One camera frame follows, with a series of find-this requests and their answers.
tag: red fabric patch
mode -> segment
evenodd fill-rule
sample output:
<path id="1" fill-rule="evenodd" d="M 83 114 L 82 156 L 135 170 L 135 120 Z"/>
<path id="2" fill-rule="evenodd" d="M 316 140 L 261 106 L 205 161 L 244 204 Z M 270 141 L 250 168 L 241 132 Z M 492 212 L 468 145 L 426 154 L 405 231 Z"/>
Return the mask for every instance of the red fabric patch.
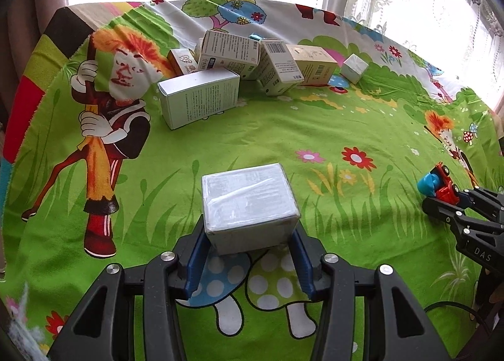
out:
<path id="1" fill-rule="evenodd" d="M 16 160 L 26 130 L 43 96 L 43 90 L 26 76 L 21 77 L 14 97 L 14 105 L 7 124 L 3 146 L 3 157 L 10 163 L 14 163 Z"/>

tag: metal screw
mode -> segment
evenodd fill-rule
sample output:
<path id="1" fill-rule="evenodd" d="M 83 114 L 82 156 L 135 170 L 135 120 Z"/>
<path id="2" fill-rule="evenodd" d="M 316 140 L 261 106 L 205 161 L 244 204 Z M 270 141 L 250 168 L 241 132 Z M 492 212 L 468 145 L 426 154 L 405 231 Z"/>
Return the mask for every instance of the metal screw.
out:
<path id="1" fill-rule="evenodd" d="M 121 267 L 119 267 L 119 264 L 113 263 L 107 266 L 107 273 L 109 274 L 115 274 L 118 273 Z"/>
<path id="2" fill-rule="evenodd" d="M 171 262 L 175 258 L 174 252 L 164 252 L 161 253 L 161 259 L 163 262 Z"/>
<path id="3" fill-rule="evenodd" d="M 324 255 L 324 260 L 328 263 L 337 263 L 340 258 L 334 253 L 327 253 Z"/>
<path id="4" fill-rule="evenodd" d="M 382 264 L 380 265 L 380 273 L 389 276 L 390 274 L 394 273 L 394 269 L 388 264 Z"/>

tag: white box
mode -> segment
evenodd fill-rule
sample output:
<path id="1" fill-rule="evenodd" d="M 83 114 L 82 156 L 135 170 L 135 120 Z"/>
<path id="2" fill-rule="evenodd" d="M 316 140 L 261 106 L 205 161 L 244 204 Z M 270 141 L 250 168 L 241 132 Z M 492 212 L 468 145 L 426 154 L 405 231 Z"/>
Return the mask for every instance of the white box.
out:
<path id="1" fill-rule="evenodd" d="M 187 48 L 170 49 L 167 59 L 177 76 L 197 72 L 198 63 Z"/>
<path id="2" fill-rule="evenodd" d="M 278 96 L 303 82 L 303 75 L 283 41 L 263 39 L 259 42 L 261 59 L 254 71 L 266 95 Z"/>
<path id="3" fill-rule="evenodd" d="M 359 58 L 356 54 L 350 55 L 341 67 L 340 74 L 347 78 L 353 84 L 359 82 L 362 74 L 369 65 Z"/>
<path id="4" fill-rule="evenodd" d="M 161 110 L 170 129 L 236 106 L 240 77 L 224 68 L 209 69 L 158 83 Z"/>
<path id="5" fill-rule="evenodd" d="M 258 63 L 259 42 L 218 31 L 205 32 L 198 70 L 226 68 L 248 79 Z"/>
<path id="6" fill-rule="evenodd" d="M 219 255 L 286 243 L 299 209 L 279 163 L 203 176 L 205 232 Z"/>
<path id="7" fill-rule="evenodd" d="M 202 45 L 203 45 L 203 38 L 199 38 L 198 43 L 194 47 L 194 59 L 196 59 L 196 62 L 199 62 L 199 60 L 200 60 Z"/>
<path id="8" fill-rule="evenodd" d="M 321 47 L 287 45 L 301 71 L 301 85 L 327 85 L 338 63 Z"/>

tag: white glove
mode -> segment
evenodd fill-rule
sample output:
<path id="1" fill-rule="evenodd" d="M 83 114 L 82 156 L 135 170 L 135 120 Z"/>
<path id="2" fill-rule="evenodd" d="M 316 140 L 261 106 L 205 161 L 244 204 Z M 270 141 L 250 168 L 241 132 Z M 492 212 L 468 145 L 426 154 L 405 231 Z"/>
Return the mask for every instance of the white glove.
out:
<path id="1" fill-rule="evenodd" d="M 81 62 L 77 74 L 70 79 L 70 85 L 78 92 L 86 92 L 86 81 L 94 82 L 97 71 L 97 61 L 91 60 Z"/>
<path id="2" fill-rule="evenodd" d="M 79 115 L 79 120 L 84 137 L 105 137 L 113 131 L 108 120 L 93 112 L 82 112 Z"/>

